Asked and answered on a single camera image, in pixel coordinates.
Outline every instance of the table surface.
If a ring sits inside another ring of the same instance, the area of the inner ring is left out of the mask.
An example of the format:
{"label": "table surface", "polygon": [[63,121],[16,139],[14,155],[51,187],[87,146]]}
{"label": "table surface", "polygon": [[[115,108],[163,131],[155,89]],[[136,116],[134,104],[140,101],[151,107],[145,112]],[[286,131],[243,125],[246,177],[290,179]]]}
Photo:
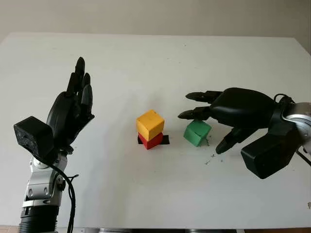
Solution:
{"label": "table surface", "polygon": [[[203,106],[185,98],[192,91],[236,86],[310,101],[311,57],[294,39],[55,33],[13,33],[0,45],[0,224],[19,223],[30,176],[30,154],[13,124],[30,115],[46,120],[79,56],[91,75],[95,118],[72,144],[65,170],[80,174],[76,227],[311,227],[311,170],[302,159],[294,155],[261,180],[240,150],[265,130],[216,155],[230,127],[209,119],[210,146],[196,148],[183,138],[189,121],[177,118]],[[149,109],[165,119],[170,145],[138,145],[135,120]],[[59,226],[69,208],[64,192]]]}

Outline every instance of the robotic hand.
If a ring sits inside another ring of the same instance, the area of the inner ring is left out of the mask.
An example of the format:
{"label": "robotic hand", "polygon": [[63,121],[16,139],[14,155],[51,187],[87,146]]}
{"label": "robotic hand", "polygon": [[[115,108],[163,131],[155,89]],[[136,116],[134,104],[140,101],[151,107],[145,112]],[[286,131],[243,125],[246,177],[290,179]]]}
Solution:
{"label": "robotic hand", "polygon": [[[282,99],[276,102],[277,96]],[[311,103],[295,103],[290,97],[278,94],[274,99],[263,93],[229,88],[224,92],[193,92],[186,98],[207,102],[209,107],[197,107],[181,113],[182,119],[207,120],[233,127],[217,146],[218,154],[248,138],[258,129],[268,133],[241,150],[246,167],[261,179],[284,168],[295,151],[311,165],[298,149],[311,154]]]}
{"label": "robotic hand", "polygon": [[75,214],[75,193],[64,173],[70,144],[94,115],[90,75],[84,74],[85,62],[79,58],[71,74],[67,90],[56,98],[47,123],[30,116],[14,125],[17,142],[33,157],[31,177],[22,206],[20,232],[54,232],[56,218],[66,182],[69,186],[71,211],[68,232],[72,232]]}

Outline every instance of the black cable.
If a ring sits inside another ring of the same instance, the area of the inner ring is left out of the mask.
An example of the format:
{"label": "black cable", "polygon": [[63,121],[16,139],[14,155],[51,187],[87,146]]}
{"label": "black cable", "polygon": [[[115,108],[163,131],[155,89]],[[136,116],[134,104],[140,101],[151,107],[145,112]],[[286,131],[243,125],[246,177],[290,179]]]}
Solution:
{"label": "black cable", "polygon": [[279,94],[276,94],[276,95],[274,96],[274,98],[273,98],[273,101],[274,101],[274,102],[276,102],[276,98],[277,98],[278,96],[285,96],[285,97],[290,98],[288,95],[285,95],[285,94],[283,94],[283,93],[279,93]]}
{"label": "black cable", "polygon": [[[78,176],[79,176],[79,174],[76,174],[76,175],[74,175],[74,176],[68,176],[68,178],[70,178],[70,182],[72,183],[73,179],[76,178],[76,177],[78,177]],[[70,198],[70,200],[71,200],[72,195],[71,195],[70,189],[68,189],[68,193],[69,193],[69,198]]]}
{"label": "black cable", "polygon": [[298,149],[296,150],[296,153],[305,161],[307,162],[307,164],[309,164],[311,166],[311,161],[306,157],[304,156]]}
{"label": "black cable", "polygon": [[72,186],[72,183],[71,181],[79,176],[79,175],[75,175],[75,176],[72,176],[70,177],[71,180],[69,179],[69,177],[62,171],[60,170],[58,167],[55,167],[53,164],[50,164],[49,162],[43,160],[42,158],[39,158],[39,157],[35,157],[38,161],[48,165],[49,167],[51,167],[53,170],[55,170],[56,172],[59,173],[59,175],[61,175],[65,181],[67,182],[68,184],[68,192],[69,192],[69,198],[70,198],[70,201],[71,201],[71,209],[70,209],[70,216],[69,216],[69,222],[68,222],[68,228],[67,228],[67,233],[72,233],[73,231],[73,222],[74,222],[74,215],[75,215],[75,208],[76,208],[76,195],[74,193],[74,188]]}
{"label": "black cable", "polygon": [[273,98],[273,101],[274,101],[274,102],[276,102],[276,98],[277,98],[278,96],[287,96],[287,95],[285,95],[285,94],[283,94],[283,93],[276,94],[276,95],[274,96],[274,98]]}

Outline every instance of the stacked blocks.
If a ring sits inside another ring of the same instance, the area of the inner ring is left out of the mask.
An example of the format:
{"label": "stacked blocks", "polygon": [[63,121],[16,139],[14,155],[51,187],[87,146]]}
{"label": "stacked blocks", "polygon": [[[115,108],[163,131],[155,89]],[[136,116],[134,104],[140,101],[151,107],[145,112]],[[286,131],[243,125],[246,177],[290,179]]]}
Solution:
{"label": "stacked blocks", "polygon": [[150,149],[162,142],[164,119],[150,110],[136,119],[136,129],[145,148]]}
{"label": "stacked blocks", "polygon": [[184,138],[190,141],[193,145],[198,147],[206,138],[211,127],[201,120],[194,120],[191,122],[184,133]]}

